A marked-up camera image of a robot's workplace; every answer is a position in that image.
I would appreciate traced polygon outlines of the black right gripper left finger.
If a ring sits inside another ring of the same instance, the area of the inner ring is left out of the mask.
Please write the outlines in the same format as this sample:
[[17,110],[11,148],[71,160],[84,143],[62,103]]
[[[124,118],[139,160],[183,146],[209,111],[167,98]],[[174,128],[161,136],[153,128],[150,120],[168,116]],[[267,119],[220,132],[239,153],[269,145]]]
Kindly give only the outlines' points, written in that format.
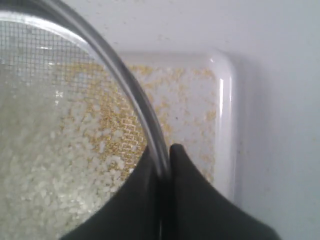
[[157,240],[158,180],[146,148],[133,172],[111,199],[63,240]]

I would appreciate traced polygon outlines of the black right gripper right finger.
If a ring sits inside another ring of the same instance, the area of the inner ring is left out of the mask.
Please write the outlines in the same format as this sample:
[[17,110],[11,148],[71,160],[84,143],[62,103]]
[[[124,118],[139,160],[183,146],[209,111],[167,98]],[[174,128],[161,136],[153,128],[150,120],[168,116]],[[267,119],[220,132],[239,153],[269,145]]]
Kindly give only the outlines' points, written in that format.
[[270,226],[220,194],[199,172],[185,148],[169,149],[172,169],[164,240],[278,240]]

